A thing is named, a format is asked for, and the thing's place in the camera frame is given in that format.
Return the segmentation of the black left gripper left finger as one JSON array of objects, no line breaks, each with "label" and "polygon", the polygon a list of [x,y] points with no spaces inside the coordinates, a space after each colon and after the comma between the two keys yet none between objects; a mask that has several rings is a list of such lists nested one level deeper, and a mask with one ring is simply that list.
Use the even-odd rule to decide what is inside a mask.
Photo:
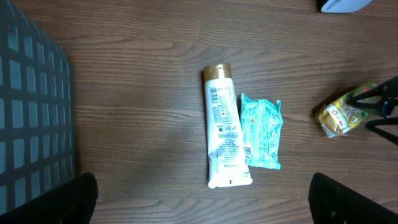
[{"label": "black left gripper left finger", "polygon": [[1,215],[1,224],[87,224],[98,198],[95,175],[86,172],[75,179]]}]

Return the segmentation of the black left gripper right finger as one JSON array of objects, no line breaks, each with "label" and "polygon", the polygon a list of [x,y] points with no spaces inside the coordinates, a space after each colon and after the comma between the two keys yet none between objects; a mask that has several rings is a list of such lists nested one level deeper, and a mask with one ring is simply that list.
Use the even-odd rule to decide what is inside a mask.
[{"label": "black left gripper right finger", "polygon": [[314,224],[397,224],[397,214],[325,174],[313,175],[308,201]]}]

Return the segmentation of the green snack packet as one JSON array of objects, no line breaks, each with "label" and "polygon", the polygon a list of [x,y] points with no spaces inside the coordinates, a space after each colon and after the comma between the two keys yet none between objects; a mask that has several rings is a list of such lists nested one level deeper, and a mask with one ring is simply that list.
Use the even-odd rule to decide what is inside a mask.
[{"label": "green snack packet", "polygon": [[329,138],[344,136],[368,117],[368,112],[352,107],[346,101],[351,96],[360,95],[375,87],[376,82],[367,82],[323,106],[315,114],[315,119]]}]

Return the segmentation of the teal tissue packet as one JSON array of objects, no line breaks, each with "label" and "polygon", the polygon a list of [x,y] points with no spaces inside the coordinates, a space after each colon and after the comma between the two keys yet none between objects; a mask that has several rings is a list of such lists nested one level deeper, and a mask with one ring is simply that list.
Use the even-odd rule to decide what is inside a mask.
[{"label": "teal tissue packet", "polygon": [[269,100],[252,100],[241,94],[240,123],[243,132],[243,149],[248,166],[279,170],[280,134],[283,125],[282,103]]}]

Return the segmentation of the white tube gold cap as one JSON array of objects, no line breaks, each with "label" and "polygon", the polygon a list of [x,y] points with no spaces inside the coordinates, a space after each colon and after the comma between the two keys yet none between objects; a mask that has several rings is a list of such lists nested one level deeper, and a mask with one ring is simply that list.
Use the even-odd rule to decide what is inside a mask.
[{"label": "white tube gold cap", "polygon": [[252,184],[228,63],[203,68],[206,139],[211,189]]}]

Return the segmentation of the white barcode scanner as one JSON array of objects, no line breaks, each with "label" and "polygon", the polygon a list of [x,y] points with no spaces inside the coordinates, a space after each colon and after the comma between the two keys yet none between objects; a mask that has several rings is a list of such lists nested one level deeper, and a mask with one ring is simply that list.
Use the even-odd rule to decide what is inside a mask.
[{"label": "white barcode scanner", "polygon": [[347,14],[356,12],[373,0],[318,0],[318,8],[322,13]]}]

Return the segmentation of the grey plastic mesh basket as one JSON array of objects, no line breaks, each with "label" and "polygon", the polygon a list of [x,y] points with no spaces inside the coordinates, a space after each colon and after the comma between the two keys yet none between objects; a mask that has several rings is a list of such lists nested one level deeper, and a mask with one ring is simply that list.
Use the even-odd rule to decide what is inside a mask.
[{"label": "grey plastic mesh basket", "polygon": [[74,178],[74,109],[63,49],[1,0],[1,213]]}]

